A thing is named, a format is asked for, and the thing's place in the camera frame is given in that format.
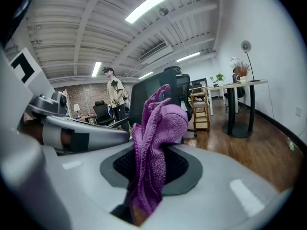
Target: white wall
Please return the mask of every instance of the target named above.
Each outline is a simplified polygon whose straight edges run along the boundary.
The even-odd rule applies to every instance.
[[[298,135],[307,119],[307,51],[291,17],[278,0],[221,0],[220,11],[214,48],[226,81],[232,81],[231,57],[248,63],[240,44],[250,41],[254,75],[269,81],[275,119]],[[256,109],[273,117],[268,86],[256,86],[255,96]],[[297,106],[303,109],[301,117],[295,115]],[[307,143],[307,131],[300,138]]]
[[[178,64],[181,67],[181,72],[190,76],[190,81],[207,78],[209,86],[213,86],[210,77],[215,77],[216,74],[220,73],[218,65],[213,64],[215,58],[195,61],[190,60]],[[160,67],[154,71],[154,74],[160,73],[165,67]]]

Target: purple towel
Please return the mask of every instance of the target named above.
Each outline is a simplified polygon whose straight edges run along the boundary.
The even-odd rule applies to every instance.
[[[162,200],[166,165],[162,143],[172,143],[188,129],[187,113],[177,105],[169,104],[170,98],[156,102],[170,90],[163,85],[144,104],[142,125],[133,125],[136,175],[129,186],[132,204],[152,214]]]

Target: black pants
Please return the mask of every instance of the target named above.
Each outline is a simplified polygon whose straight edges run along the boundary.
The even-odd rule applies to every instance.
[[[126,118],[125,104],[122,104],[122,105],[117,106],[117,107],[112,108],[112,109],[114,111],[114,114],[115,114],[117,121]],[[128,121],[121,124],[121,126],[122,126],[123,130],[125,130],[126,132],[128,132],[130,134]]]

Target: ceiling light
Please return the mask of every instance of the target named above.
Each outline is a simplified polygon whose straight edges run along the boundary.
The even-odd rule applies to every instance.
[[[144,79],[144,78],[146,78],[147,76],[149,76],[150,74],[153,74],[154,72],[149,72],[149,73],[147,73],[147,74],[145,74],[144,76],[142,76],[142,77],[140,77],[139,79]]]
[[[139,19],[143,14],[149,11],[149,9],[153,8],[154,6],[163,1],[165,0],[146,0],[139,7],[137,7],[131,14],[128,15],[126,21],[132,24],[137,19]]]
[[[100,65],[101,65],[101,62],[99,62],[99,61],[95,63],[94,70],[93,70],[93,73],[92,73],[92,77],[97,76]]]
[[[178,59],[178,60],[176,60],[177,62],[180,62],[180,61],[183,61],[183,60],[185,60],[185,59],[189,59],[189,58],[191,58],[191,57],[194,57],[194,56],[197,56],[197,55],[199,55],[200,54],[200,52],[197,52],[197,53],[195,53],[195,54],[192,54],[192,55],[189,55],[189,56],[185,56],[185,57],[183,57],[183,58],[181,58],[181,59]]]

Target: lamp shade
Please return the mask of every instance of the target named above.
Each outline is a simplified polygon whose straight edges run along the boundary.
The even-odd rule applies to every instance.
[[[73,109],[75,112],[80,111],[80,107],[78,104],[73,105]]]
[[[249,51],[251,50],[251,43],[250,43],[249,41],[247,41],[247,40],[243,41],[243,42],[241,43],[241,49],[242,49],[245,53],[249,52]]]

